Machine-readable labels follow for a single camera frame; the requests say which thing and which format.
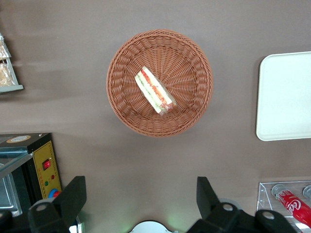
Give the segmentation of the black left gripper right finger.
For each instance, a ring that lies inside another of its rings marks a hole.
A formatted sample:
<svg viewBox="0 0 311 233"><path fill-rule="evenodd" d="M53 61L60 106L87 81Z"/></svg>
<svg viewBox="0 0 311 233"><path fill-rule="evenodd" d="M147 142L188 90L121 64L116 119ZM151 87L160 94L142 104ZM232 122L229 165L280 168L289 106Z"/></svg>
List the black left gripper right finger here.
<svg viewBox="0 0 311 233"><path fill-rule="evenodd" d="M196 203L201 215L189 233L253 233L254 218L234 204L221 202L206 177L197 178Z"/></svg>

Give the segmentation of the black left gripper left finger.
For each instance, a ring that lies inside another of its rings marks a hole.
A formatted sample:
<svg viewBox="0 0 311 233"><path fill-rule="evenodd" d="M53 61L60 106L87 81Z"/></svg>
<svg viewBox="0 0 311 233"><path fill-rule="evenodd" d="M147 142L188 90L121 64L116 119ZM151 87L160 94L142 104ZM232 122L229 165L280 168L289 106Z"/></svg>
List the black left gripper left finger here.
<svg viewBox="0 0 311 233"><path fill-rule="evenodd" d="M40 200L29 209L31 232L68 233L86 200L86 178L76 176L57 197Z"/></svg>

